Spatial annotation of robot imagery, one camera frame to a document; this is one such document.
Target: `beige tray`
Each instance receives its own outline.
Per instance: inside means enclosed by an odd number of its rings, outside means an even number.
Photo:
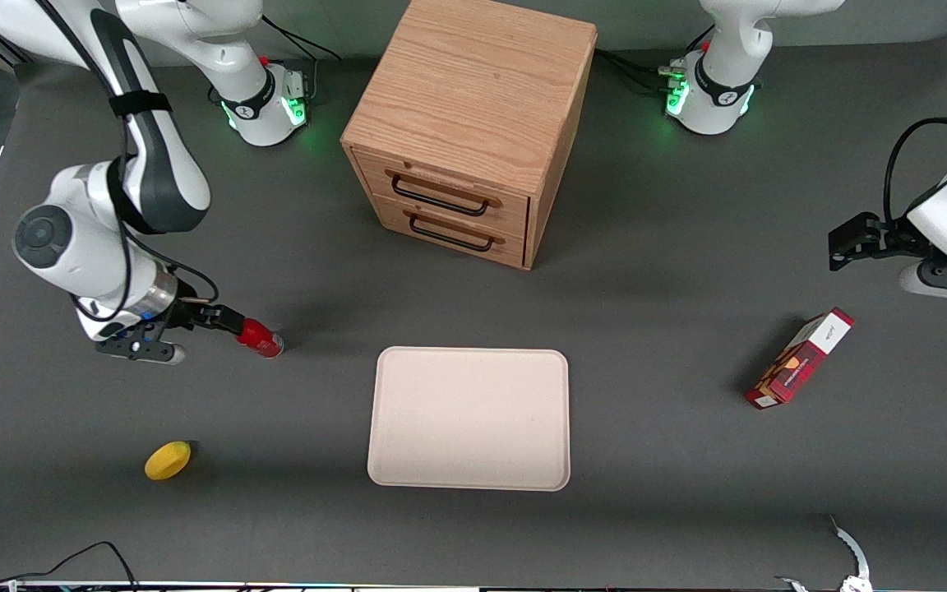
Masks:
[[[560,490],[569,475],[565,356],[385,349],[367,474],[383,486]]]

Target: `green led light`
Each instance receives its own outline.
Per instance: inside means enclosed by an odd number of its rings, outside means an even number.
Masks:
[[[280,97],[279,104],[282,104],[283,109],[286,109],[287,117],[290,117],[290,122],[295,127],[305,123],[305,101]]]
[[[744,99],[744,106],[740,108],[740,114],[744,115],[747,113],[748,105],[751,104],[751,95],[755,93],[755,84],[751,84],[751,87],[747,90],[747,98]]]
[[[229,108],[225,106],[225,101],[221,102],[222,111],[225,111],[225,117],[229,118],[229,127],[236,130],[236,121],[233,121],[233,114],[229,112]]]
[[[668,99],[668,112],[674,116],[679,115],[688,96],[689,83],[683,80],[676,89],[672,90],[672,96]]]

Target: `red box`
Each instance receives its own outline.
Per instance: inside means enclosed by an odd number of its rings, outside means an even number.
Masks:
[[[852,326],[853,319],[839,308],[812,319],[744,398],[759,409],[786,404]]]

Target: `drawer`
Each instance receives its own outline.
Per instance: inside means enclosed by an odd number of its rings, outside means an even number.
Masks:
[[[353,150],[369,190],[418,206],[420,212],[458,222],[473,222],[511,236],[525,236],[529,199],[477,183],[453,179],[411,162]]]
[[[522,267],[525,252],[522,238],[458,224],[434,214],[417,212],[414,207],[396,199],[372,199],[379,221],[391,231],[503,263],[504,266]]]

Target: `cabinet top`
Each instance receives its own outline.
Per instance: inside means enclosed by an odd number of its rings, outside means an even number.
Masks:
[[[597,37],[489,0],[411,0],[342,142],[536,195]]]

